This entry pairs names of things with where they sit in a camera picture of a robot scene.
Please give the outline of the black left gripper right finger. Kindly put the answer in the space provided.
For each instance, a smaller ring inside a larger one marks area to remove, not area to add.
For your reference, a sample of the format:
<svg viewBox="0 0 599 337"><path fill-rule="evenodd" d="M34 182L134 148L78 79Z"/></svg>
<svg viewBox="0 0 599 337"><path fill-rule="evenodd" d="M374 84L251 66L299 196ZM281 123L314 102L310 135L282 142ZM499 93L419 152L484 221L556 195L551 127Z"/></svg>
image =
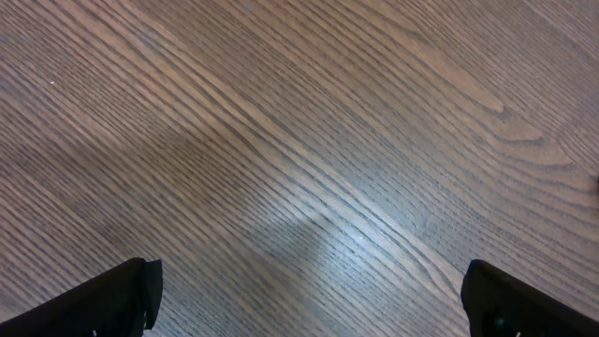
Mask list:
<svg viewBox="0 0 599 337"><path fill-rule="evenodd" d="M481 259L460 298L472 337L598 337L598 322Z"/></svg>

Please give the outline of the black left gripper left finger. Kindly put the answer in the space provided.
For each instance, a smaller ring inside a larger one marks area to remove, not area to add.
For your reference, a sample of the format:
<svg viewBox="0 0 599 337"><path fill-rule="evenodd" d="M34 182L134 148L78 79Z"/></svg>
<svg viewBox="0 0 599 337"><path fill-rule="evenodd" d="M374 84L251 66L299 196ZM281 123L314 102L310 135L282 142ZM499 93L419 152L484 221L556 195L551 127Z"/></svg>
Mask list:
<svg viewBox="0 0 599 337"><path fill-rule="evenodd" d="M162 261L135 257L1 324L4 337L141 336L163 293Z"/></svg>

